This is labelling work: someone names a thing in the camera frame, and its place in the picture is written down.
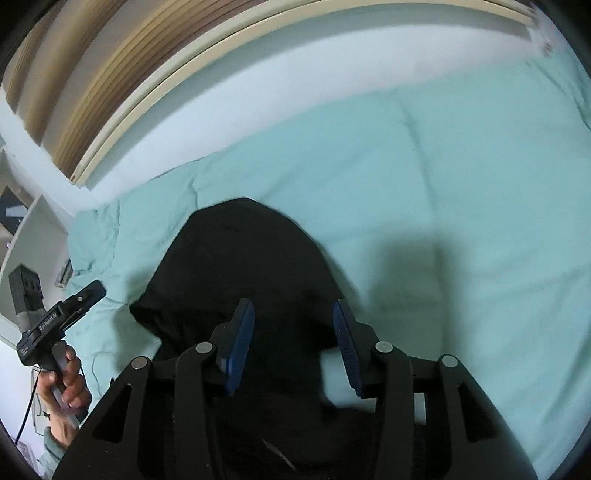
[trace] black fabric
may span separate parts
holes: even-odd
[[[362,478],[374,416],[320,399],[342,294],[294,222],[249,199],[195,212],[130,310],[162,339],[162,360],[208,340],[242,297],[256,324],[240,389],[213,406],[223,461],[241,478]]]

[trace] white wall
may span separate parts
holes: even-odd
[[[550,37],[559,34],[545,23]],[[0,95],[12,166],[75,214],[314,105],[454,70],[540,54],[537,33],[484,12],[441,5],[359,8],[256,40],[186,80],[115,145],[78,189],[36,146]]]
[[[31,395],[31,367],[21,365],[17,353],[0,342],[0,419],[11,437],[15,437],[21,427],[27,404]],[[21,436],[21,441],[33,449],[36,458],[43,453],[43,437],[35,432],[33,420],[29,415]]]

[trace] light blue bedsheet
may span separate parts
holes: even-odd
[[[457,355],[546,479],[591,417],[590,99],[571,52],[372,93],[80,214],[69,289],[99,278],[108,297],[67,340],[95,402],[156,352],[128,306],[189,215],[250,197],[316,240],[381,339]],[[346,403],[333,360],[326,390]]]

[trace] hand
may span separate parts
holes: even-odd
[[[71,346],[66,347],[66,358],[68,359],[68,366],[63,372],[63,382],[66,389],[61,395],[61,398],[75,410],[88,408],[92,401],[92,396],[88,388],[86,388],[85,378],[79,374],[82,364]],[[37,392],[43,399],[46,405],[46,411],[50,416],[49,425],[51,434],[57,440],[57,443],[63,448],[67,448],[72,443],[76,433],[78,433],[78,428],[71,424],[51,392],[51,388],[56,384],[56,380],[57,376],[55,372],[39,373]]]

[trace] wooden headboard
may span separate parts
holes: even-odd
[[[31,137],[82,185],[141,115],[226,53],[301,20],[399,3],[527,25],[534,16],[526,0],[60,0],[22,42],[3,85]]]

